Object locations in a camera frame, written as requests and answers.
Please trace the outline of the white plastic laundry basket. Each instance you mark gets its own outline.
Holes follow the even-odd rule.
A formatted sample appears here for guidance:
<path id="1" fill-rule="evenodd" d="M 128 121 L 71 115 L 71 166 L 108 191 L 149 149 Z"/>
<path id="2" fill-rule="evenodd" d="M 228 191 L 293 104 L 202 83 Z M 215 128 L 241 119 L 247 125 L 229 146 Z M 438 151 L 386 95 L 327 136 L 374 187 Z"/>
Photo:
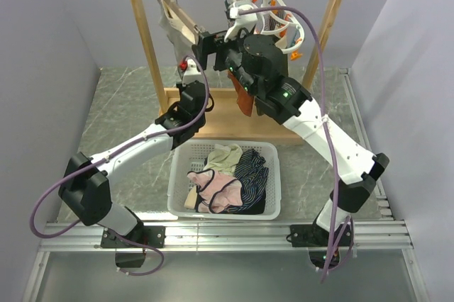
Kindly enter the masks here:
<path id="1" fill-rule="evenodd" d="M 281 210 L 276 147 L 251 141 L 187 142 L 172 160 L 167 208 L 182 218 L 275 219 Z"/>

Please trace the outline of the wooden clothes rack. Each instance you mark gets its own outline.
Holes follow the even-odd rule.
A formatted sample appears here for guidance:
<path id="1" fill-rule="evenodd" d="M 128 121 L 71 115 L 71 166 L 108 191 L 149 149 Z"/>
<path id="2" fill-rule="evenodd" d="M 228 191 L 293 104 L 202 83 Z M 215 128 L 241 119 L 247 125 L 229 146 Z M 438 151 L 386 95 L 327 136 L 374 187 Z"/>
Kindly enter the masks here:
<path id="1" fill-rule="evenodd" d="M 328 0 L 319 28 L 319 40 L 322 47 L 326 46 L 341 2 L 342 0 Z M 176 101 L 177 90 L 166 88 L 162 84 L 143 0 L 131 0 L 131 5 L 155 86 L 160 112 L 165 112 L 168 106 Z M 195 135 L 197 139 L 252 140 L 279 144 L 299 144 L 301 142 L 295 133 L 279 127 L 271 118 L 257 114 L 253 114 L 251 117 L 244 116 L 236 106 L 237 93 L 234 89 L 215 88 L 211 93 L 215 106 L 213 111 L 206 116 L 206 125 Z"/>

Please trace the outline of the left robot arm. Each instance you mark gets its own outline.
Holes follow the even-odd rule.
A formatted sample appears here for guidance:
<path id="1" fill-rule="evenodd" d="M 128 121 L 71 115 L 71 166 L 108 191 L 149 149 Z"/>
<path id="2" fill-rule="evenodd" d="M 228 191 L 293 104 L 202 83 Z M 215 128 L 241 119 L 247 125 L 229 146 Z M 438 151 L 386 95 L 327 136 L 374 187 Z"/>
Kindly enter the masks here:
<path id="1" fill-rule="evenodd" d="M 142 163 L 191 139 L 206 122 L 206 85 L 195 81 L 180 84 L 178 89 L 179 101 L 142 133 L 97 155 L 87 157 L 78 152 L 73 156 L 65 172 L 67 181 L 58 191 L 85 226 L 108 228 L 127 247 L 145 242 L 145 228 L 131 209 L 112 201 L 111 186 Z"/>

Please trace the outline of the pink underwear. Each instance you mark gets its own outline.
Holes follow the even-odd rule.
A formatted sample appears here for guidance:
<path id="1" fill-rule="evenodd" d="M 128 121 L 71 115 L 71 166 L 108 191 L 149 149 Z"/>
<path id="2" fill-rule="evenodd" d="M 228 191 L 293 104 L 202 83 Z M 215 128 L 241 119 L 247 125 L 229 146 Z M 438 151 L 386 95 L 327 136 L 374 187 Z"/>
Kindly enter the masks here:
<path id="1" fill-rule="evenodd" d="M 241 182 L 213 169 L 189 172 L 187 178 L 196 187 L 195 211 L 226 213 L 229 206 L 241 206 Z"/>

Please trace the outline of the orange white underwear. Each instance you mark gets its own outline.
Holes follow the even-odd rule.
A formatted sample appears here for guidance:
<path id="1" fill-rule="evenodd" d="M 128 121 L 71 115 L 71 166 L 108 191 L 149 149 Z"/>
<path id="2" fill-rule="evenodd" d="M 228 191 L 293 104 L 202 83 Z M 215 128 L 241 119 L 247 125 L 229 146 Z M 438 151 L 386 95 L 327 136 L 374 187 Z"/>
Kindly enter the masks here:
<path id="1" fill-rule="evenodd" d="M 236 102 L 240 111 L 245 116 L 251 117 L 253 113 L 254 98 L 241 86 L 240 82 L 234 77 L 231 71 L 228 71 L 228 78 L 232 81 L 233 87 L 238 95 Z"/>

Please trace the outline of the olive green underwear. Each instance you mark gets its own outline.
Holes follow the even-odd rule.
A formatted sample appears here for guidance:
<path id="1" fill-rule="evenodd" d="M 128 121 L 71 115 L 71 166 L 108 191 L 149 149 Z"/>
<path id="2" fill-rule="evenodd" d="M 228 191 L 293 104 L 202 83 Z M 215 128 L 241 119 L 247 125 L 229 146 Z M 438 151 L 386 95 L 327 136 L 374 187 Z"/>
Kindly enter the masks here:
<path id="1" fill-rule="evenodd" d="M 255 101 L 255 107 L 258 116 L 269 116 L 269 106 L 266 102 Z"/>

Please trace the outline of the pale yellow underwear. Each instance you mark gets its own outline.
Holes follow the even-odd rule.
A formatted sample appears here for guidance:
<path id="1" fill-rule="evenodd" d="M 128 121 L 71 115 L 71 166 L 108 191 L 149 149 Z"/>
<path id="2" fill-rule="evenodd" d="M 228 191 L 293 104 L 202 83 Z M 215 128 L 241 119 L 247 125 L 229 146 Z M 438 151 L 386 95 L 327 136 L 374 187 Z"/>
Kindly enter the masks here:
<path id="1" fill-rule="evenodd" d="M 206 158 L 204 170 L 213 169 L 232 177 L 242 154 L 243 150 L 235 143 L 230 145 L 215 144 L 214 150 Z"/>

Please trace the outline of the beige underwear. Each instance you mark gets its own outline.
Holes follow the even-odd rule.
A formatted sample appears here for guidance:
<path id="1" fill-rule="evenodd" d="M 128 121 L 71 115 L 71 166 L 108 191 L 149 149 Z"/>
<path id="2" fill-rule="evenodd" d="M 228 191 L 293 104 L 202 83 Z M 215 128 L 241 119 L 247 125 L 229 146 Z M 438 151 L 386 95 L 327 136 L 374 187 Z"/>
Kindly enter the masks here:
<path id="1" fill-rule="evenodd" d="M 180 63 L 185 55 L 193 54 L 192 45 L 196 44 L 197 39 L 170 9 L 164 9 L 160 0 L 157 3 L 160 6 L 159 25 L 172 44 L 176 63 Z"/>

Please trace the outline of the wooden clip hanger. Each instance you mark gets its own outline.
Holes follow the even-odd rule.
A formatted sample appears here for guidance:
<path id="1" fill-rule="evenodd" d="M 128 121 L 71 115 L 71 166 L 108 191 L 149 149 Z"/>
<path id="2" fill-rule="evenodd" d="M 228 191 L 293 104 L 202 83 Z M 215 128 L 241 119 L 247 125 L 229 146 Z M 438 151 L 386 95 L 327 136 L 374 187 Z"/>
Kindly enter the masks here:
<path id="1" fill-rule="evenodd" d="M 178 19 L 189 29 L 196 40 L 200 33 L 205 31 L 203 26 L 199 26 L 189 14 L 179 5 L 178 0 L 160 0 L 164 9 L 170 9 Z"/>

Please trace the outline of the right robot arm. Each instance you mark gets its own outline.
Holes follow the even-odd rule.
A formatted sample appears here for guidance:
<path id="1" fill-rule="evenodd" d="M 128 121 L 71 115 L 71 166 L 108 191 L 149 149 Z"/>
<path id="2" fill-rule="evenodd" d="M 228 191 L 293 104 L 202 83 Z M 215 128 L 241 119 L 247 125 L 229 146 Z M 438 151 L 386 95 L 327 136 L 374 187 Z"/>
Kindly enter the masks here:
<path id="1" fill-rule="evenodd" d="M 341 223 L 368 200 L 388 156 L 363 148 L 323 113 L 310 92 L 287 74 L 287 58 L 271 35 L 242 28 L 228 39 L 224 31 L 203 32 L 192 50 L 202 67 L 214 55 L 214 69 L 229 71 L 260 114 L 296 133 L 333 167 L 335 187 L 312 227 L 318 244 L 330 244 Z"/>

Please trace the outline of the white round clip hanger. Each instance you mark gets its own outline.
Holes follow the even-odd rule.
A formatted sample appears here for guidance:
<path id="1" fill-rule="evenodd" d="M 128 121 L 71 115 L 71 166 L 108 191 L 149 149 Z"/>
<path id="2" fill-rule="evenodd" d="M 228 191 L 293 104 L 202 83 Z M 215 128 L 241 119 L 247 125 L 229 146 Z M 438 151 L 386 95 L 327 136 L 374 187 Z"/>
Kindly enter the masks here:
<path id="1" fill-rule="evenodd" d="M 227 0 L 226 14 L 228 7 L 236 1 Z M 257 8 L 273 8 L 271 11 L 257 13 L 258 23 L 251 33 L 256 35 L 269 35 L 277 39 L 275 45 L 291 61 L 302 57 L 300 47 L 305 39 L 305 32 L 298 20 L 287 10 L 284 10 L 283 0 L 249 0 Z"/>

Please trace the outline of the dark striped underwear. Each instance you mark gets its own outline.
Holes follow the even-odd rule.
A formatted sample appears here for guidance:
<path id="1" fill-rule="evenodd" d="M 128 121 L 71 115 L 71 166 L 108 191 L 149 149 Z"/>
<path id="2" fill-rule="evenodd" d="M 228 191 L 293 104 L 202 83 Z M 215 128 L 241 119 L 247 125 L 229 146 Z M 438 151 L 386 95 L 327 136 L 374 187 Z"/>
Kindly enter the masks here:
<path id="1" fill-rule="evenodd" d="M 229 206 L 227 213 L 260 215 L 265 211 L 266 186 L 269 168 L 265 158 L 254 149 L 246 150 L 240 157 L 234 177 L 241 184 L 241 206 Z"/>

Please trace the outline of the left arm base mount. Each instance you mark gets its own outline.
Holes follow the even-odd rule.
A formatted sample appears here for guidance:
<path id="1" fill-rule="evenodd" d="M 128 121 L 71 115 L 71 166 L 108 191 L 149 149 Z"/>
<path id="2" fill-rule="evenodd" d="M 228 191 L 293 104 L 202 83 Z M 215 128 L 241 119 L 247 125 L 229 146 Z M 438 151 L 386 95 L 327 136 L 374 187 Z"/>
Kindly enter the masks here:
<path id="1" fill-rule="evenodd" d="M 105 228 L 99 247 L 115 251 L 114 261 L 120 272 L 131 276 L 145 276 L 157 272 L 163 266 L 165 257 L 161 249 L 165 245 L 165 236 L 166 228 L 161 225 L 139 225 L 124 236 Z M 131 269 L 141 269 L 152 253 L 158 257 L 153 269 L 147 272 L 131 272 Z"/>

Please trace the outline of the aluminium rail frame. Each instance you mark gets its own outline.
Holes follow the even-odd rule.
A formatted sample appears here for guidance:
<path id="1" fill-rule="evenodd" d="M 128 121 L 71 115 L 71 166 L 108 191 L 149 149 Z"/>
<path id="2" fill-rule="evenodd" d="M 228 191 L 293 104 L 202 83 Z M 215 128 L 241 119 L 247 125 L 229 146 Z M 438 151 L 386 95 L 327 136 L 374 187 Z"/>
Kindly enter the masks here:
<path id="1" fill-rule="evenodd" d="M 343 239 L 342 265 L 328 276 L 310 261 L 315 251 L 293 247 L 293 225 L 312 223 L 333 187 L 329 163 L 308 145 L 260 147 L 270 175 L 261 219 L 181 217 L 189 180 L 173 170 L 198 169 L 214 146 L 194 140 L 166 152 L 111 185 L 113 202 L 163 230 L 161 260 L 149 254 L 144 276 L 114 271 L 116 248 L 104 231 L 78 225 L 42 241 L 27 301 L 427 301 L 406 223 L 392 215 L 382 185 L 355 217 L 353 241 Z"/>

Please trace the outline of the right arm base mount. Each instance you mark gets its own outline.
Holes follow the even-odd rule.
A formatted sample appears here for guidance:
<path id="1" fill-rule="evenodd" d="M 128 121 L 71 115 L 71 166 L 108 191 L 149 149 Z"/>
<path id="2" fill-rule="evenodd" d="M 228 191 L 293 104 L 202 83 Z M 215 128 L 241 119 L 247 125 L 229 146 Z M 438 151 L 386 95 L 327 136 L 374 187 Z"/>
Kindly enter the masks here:
<path id="1" fill-rule="evenodd" d="M 289 242 L 293 248 L 326 248 L 328 249 L 329 232 L 313 223 L 309 224 L 296 224 L 290 225 L 290 234 L 286 236 L 286 241 Z M 329 263 L 328 269 L 332 270 L 338 267 L 341 263 L 340 247 L 347 247 L 349 254 L 354 245 L 354 227 L 351 222 L 343 223 L 335 232 L 333 240 L 333 256 Z M 326 251 L 310 251 L 309 259 L 311 263 L 317 268 L 322 269 L 327 260 Z"/>

